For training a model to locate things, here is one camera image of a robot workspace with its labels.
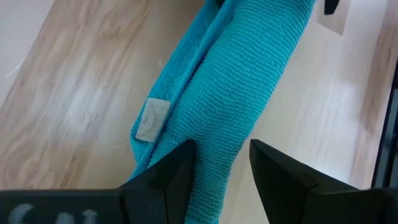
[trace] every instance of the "light wood laminate floor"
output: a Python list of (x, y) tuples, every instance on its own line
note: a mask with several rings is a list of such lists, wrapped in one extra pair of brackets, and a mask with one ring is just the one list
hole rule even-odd
[[(0, 189), (111, 188), (130, 128), (203, 0), (0, 0)], [(319, 1), (249, 138), (370, 186), (398, 57), (398, 1)], [(264, 223), (235, 160), (221, 223)]]

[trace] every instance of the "black holder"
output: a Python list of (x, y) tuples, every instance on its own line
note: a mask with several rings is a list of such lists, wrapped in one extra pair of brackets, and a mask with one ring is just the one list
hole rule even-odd
[(184, 223), (194, 157), (186, 141), (113, 190), (0, 191), (0, 223)]
[(398, 187), (398, 63), (392, 81), (372, 187)]
[(397, 189), (358, 190), (259, 140), (250, 161), (270, 224), (398, 223)]
[[(218, 7), (222, 7), (225, 0), (216, 0), (216, 4)], [(325, 10), (323, 13), (325, 15), (333, 15), (337, 9), (338, 3), (340, 0), (325, 0)]]

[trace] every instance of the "turquoise microfiber cloth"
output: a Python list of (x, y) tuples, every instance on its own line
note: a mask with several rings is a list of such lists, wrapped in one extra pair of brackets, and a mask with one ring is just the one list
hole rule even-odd
[(197, 145), (186, 223), (218, 223), (231, 165), (264, 110), (315, 0), (206, 1), (131, 131), (132, 178)]

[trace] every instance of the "white label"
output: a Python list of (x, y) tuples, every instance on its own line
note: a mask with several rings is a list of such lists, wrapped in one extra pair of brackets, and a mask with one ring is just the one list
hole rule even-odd
[[(25, 215), (34, 208), (33, 205), (25, 203), (16, 206), (12, 209), (8, 217), (9, 224), (24, 224), (22, 221)], [(91, 209), (85, 210), (82, 215), (84, 216), (83, 224), (95, 224), (98, 213)], [(55, 224), (75, 224), (75, 217), (67, 212), (60, 212), (58, 214)]]
[(154, 142), (159, 131), (162, 129), (169, 108), (169, 101), (148, 98), (142, 112), (136, 138), (147, 142)]

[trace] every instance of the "floor plank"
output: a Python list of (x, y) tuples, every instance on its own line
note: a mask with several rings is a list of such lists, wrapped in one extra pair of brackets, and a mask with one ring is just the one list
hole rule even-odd
[(0, 188), (102, 188), (202, 1), (55, 0), (0, 110)]
[(53, 0), (0, 1), (0, 108), (52, 3)]
[(392, 79), (398, 59), (398, 1), (389, 1), (377, 40), (369, 75), (366, 96), (361, 110), (352, 184), (367, 188), (371, 185)]

